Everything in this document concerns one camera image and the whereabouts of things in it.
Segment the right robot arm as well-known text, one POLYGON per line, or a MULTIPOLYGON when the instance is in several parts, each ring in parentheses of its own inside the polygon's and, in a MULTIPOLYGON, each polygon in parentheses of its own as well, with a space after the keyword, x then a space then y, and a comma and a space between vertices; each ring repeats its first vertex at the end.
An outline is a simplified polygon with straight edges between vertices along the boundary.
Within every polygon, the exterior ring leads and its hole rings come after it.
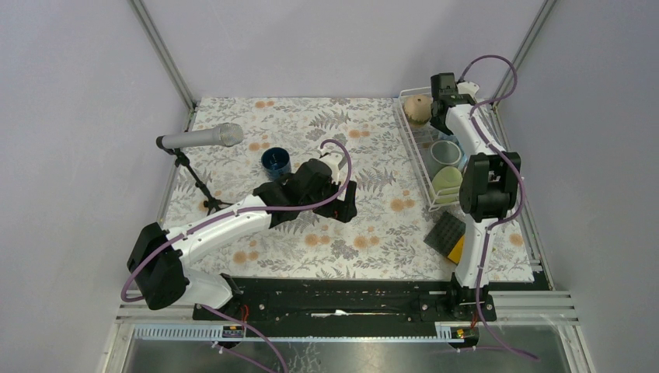
POLYGON ((452 73, 431 77, 431 125, 453 135, 468 160, 462 173, 459 205, 465 215, 460 261, 445 297, 446 312, 457 320, 494 321, 485 270, 494 226, 516 205, 521 159, 508 152, 486 128, 476 101, 459 92, 452 73))

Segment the silver microphone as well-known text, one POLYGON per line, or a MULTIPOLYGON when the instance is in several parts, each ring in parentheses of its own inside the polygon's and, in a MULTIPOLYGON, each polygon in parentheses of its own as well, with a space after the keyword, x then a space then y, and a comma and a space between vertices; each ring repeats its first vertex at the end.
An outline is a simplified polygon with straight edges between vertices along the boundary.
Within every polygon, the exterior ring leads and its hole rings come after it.
POLYGON ((221 123, 206 130, 163 135, 157 137, 155 143, 162 150, 173 151, 174 149, 215 145, 232 147, 243 140, 244 132, 238 124, 221 123))

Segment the dark blue cup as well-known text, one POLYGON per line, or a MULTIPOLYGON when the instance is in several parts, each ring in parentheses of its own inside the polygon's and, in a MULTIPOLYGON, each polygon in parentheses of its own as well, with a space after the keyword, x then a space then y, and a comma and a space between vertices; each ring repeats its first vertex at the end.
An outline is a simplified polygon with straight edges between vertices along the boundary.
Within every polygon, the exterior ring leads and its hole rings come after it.
POLYGON ((269 148, 261 155, 261 165, 269 181, 291 172, 291 159, 284 148, 269 148))

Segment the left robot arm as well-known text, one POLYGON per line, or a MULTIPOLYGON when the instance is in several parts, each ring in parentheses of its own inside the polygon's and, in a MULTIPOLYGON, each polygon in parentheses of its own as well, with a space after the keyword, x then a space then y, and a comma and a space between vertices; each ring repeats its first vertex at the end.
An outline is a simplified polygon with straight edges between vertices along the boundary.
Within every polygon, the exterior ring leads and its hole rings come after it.
POLYGON ((141 292, 138 300, 151 310, 172 305, 201 304, 222 319, 241 309, 237 289, 222 275, 192 269, 210 253, 253 233, 295 220, 303 211, 343 223, 357 214, 357 183, 333 178, 324 159, 310 159, 255 188, 240 202, 199 221, 171 229, 157 222, 146 225, 127 260, 129 283, 141 292))

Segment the black tripod mic stand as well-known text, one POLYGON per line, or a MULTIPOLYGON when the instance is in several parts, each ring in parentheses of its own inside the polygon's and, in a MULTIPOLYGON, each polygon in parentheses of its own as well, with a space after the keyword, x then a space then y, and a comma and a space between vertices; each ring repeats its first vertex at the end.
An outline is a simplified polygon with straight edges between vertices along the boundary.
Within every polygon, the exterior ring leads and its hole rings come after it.
POLYGON ((190 164, 190 159, 183 153, 180 148, 174 148, 170 153, 176 157, 175 166, 182 166, 193 177, 195 187, 204 196, 203 206, 207 209, 207 215, 219 212, 222 208, 228 207, 230 205, 229 202, 224 202, 212 194, 212 192, 208 189, 207 184, 195 172, 194 168, 190 164))

